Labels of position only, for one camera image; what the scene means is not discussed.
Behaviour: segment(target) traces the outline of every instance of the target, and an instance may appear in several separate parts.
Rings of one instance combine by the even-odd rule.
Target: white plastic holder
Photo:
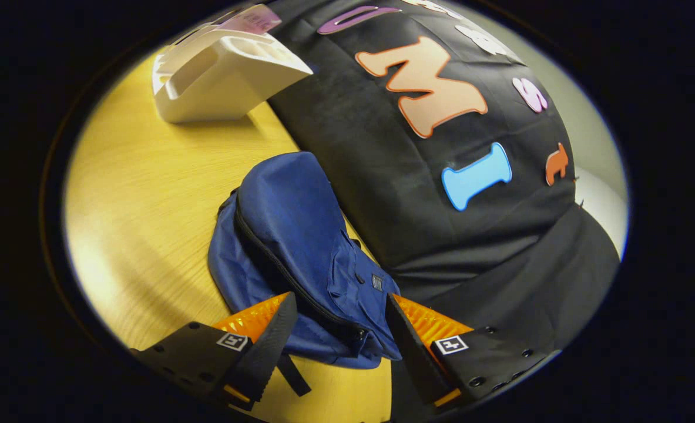
[[[157,55],[152,85],[167,122],[237,120],[312,74],[269,34],[214,29]]]

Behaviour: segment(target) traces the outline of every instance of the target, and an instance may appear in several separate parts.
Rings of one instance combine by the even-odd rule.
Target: wooden table
[[[81,287],[115,337],[141,350],[191,320],[214,324],[230,314],[207,268],[217,209],[256,163],[298,150],[266,103],[234,122],[165,123],[152,97],[153,60],[95,108],[65,192]],[[272,423],[390,418],[386,359],[374,370],[293,361],[313,390],[298,398],[274,370],[251,415]]]

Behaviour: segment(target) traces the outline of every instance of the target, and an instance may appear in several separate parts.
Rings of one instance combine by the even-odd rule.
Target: backpack label
[[[371,284],[374,285],[374,288],[376,288],[377,290],[383,292],[384,290],[383,290],[383,287],[381,286],[381,284],[382,284],[382,282],[383,282],[383,279],[380,278],[380,277],[378,277],[378,276],[376,276],[376,275],[374,275],[374,274],[371,274],[371,276],[372,276],[372,277],[371,277]]]

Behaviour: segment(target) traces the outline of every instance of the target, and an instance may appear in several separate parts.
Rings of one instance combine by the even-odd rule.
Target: orange letter
[[[569,165],[569,156],[564,150],[564,145],[559,142],[559,150],[551,153],[546,159],[546,184],[550,187],[554,183],[554,176],[557,173],[561,177],[567,176],[567,165]]]
[[[390,67],[403,63],[388,81],[389,91],[430,93],[416,99],[401,97],[398,102],[407,123],[424,139],[447,120],[469,112],[483,115],[488,111],[486,100],[473,84],[438,77],[450,58],[443,46],[426,37],[419,37],[414,45],[355,54],[355,60],[377,77],[385,76]]]

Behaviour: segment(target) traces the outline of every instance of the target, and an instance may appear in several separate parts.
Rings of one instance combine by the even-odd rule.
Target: backpack
[[[387,294],[399,288],[348,236],[312,153],[251,169],[219,208],[208,265],[232,313],[296,293],[284,353],[358,369],[401,359],[384,316]]]

